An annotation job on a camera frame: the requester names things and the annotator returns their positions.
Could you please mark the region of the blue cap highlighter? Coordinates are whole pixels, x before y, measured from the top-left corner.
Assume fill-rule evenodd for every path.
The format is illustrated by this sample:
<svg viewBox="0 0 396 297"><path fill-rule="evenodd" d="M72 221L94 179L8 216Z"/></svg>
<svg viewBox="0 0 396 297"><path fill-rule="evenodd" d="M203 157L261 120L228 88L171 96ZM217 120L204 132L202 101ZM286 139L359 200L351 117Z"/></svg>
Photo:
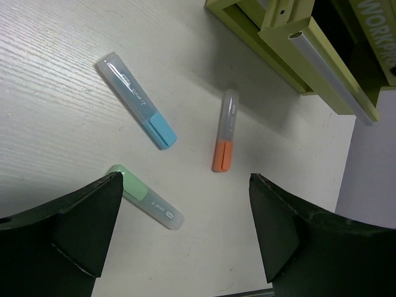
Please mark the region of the blue cap highlighter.
<svg viewBox="0 0 396 297"><path fill-rule="evenodd" d="M99 60L97 69L160 150L177 141L174 130L116 53Z"/></svg>

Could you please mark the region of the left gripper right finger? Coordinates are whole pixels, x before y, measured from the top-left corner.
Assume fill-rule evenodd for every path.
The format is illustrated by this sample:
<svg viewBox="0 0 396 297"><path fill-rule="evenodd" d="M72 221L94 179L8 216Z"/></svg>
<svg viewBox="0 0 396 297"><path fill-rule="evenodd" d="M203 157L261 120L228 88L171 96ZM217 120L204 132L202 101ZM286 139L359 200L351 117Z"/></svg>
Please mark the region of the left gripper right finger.
<svg viewBox="0 0 396 297"><path fill-rule="evenodd" d="M275 296L394 296L395 230L301 199L260 174L249 198Z"/></svg>

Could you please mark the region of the green Workpro drawer chest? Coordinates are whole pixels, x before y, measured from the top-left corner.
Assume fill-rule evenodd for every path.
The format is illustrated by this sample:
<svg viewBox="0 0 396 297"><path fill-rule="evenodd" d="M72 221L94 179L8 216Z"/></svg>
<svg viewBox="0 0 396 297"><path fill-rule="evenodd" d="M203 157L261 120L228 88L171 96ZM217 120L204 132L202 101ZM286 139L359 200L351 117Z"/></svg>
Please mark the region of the green Workpro drawer chest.
<svg viewBox="0 0 396 297"><path fill-rule="evenodd" d="M395 88L394 1L207 1L206 8L297 92L339 115L378 121Z"/></svg>

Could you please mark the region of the green cap highlighter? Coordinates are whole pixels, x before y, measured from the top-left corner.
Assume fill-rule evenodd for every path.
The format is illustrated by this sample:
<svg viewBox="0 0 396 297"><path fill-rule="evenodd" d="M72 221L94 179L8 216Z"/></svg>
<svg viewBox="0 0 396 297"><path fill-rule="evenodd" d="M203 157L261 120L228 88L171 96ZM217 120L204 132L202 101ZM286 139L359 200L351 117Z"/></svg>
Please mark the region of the green cap highlighter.
<svg viewBox="0 0 396 297"><path fill-rule="evenodd" d="M123 197L170 230L178 230L184 223L183 214L148 187L122 165L113 165L111 172L123 176Z"/></svg>

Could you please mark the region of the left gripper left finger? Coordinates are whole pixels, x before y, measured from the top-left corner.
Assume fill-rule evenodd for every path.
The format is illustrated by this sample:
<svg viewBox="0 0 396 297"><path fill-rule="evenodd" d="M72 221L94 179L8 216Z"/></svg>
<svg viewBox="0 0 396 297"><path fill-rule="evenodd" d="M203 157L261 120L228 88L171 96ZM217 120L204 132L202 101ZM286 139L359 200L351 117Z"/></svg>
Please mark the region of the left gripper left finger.
<svg viewBox="0 0 396 297"><path fill-rule="evenodd" d="M85 187L1 219L1 296L91 296L123 196L111 172Z"/></svg>

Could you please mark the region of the orange cap highlighter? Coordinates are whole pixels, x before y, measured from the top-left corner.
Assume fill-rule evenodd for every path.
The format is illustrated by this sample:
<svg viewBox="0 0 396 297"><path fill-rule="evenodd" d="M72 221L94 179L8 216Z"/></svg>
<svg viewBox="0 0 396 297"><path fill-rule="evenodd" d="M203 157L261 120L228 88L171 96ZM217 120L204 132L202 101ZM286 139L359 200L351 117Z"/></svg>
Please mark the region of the orange cap highlighter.
<svg viewBox="0 0 396 297"><path fill-rule="evenodd" d="M217 173L227 172L231 168L233 156L233 136L239 104L239 92L228 88L224 92L217 141L213 156L212 170Z"/></svg>

